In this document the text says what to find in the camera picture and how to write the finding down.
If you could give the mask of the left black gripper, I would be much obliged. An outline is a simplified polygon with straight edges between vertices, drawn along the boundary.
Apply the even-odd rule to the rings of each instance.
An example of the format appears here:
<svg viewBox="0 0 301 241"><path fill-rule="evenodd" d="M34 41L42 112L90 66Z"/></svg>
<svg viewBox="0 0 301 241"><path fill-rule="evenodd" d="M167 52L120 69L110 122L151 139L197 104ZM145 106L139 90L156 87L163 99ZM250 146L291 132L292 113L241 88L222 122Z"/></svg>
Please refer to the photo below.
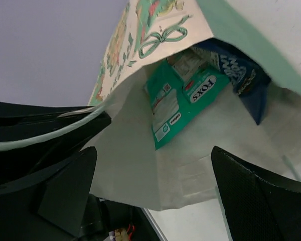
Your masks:
<svg viewBox="0 0 301 241"><path fill-rule="evenodd" d="M111 124L106 112L0 102L0 185L57 164ZM160 240L144 210L90 193L79 240Z"/></svg>

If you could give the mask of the green printed paper bag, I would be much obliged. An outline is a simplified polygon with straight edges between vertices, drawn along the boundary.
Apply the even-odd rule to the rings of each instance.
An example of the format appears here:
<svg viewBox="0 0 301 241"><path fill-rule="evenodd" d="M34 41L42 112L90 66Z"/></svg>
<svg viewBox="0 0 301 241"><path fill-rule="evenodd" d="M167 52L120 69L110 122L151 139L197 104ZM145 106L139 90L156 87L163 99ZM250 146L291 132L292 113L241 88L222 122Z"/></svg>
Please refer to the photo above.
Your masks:
<svg viewBox="0 0 301 241"><path fill-rule="evenodd" d="M228 84L156 150L147 78L215 37L271 77L256 125ZM156 211L215 197L214 146L275 173L301 175L301 1L0 1L0 101L90 105L112 123L88 145L91 193Z"/></svg>

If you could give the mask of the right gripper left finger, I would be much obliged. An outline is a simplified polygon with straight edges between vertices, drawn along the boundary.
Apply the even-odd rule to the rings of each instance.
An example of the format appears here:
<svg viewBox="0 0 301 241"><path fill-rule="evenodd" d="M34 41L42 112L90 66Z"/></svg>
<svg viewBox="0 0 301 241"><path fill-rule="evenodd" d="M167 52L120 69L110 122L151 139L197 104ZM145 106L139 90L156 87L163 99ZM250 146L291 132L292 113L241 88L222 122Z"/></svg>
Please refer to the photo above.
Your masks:
<svg viewBox="0 0 301 241"><path fill-rule="evenodd" d="M0 185L0 240L79 240L97 150Z"/></svg>

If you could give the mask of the blue green crisps packet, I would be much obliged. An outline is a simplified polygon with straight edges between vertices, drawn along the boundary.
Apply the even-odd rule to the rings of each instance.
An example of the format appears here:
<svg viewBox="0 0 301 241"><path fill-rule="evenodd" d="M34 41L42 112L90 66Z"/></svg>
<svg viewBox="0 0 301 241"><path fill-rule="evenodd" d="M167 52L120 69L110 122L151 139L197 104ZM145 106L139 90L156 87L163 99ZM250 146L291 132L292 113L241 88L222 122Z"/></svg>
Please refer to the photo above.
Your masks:
<svg viewBox="0 0 301 241"><path fill-rule="evenodd" d="M267 88L271 82L265 71L235 46L218 39L208 39L191 49L229 78L233 92L239 96L255 123L261 124L266 110Z"/></svg>

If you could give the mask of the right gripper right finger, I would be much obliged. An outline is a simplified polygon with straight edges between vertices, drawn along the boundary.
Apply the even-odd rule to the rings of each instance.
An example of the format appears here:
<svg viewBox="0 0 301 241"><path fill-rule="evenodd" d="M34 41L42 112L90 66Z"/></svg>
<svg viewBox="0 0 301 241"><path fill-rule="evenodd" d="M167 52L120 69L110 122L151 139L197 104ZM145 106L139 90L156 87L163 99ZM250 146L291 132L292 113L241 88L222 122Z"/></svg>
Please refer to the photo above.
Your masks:
<svg viewBox="0 0 301 241"><path fill-rule="evenodd" d="M301 240L301 182L218 146L211 161L233 240Z"/></svg>

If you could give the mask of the green mint sweets packet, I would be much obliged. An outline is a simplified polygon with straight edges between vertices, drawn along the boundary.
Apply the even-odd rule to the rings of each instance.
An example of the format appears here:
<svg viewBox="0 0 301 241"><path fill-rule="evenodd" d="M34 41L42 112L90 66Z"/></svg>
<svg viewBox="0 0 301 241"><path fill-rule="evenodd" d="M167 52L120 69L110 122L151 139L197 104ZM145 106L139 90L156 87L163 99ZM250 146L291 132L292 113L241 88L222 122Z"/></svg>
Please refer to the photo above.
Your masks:
<svg viewBox="0 0 301 241"><path fill-rule="evenodd" d="M191 49L164 59L144 86L153 113L155 148L166 145L228 84L228 77Z"/></svg>

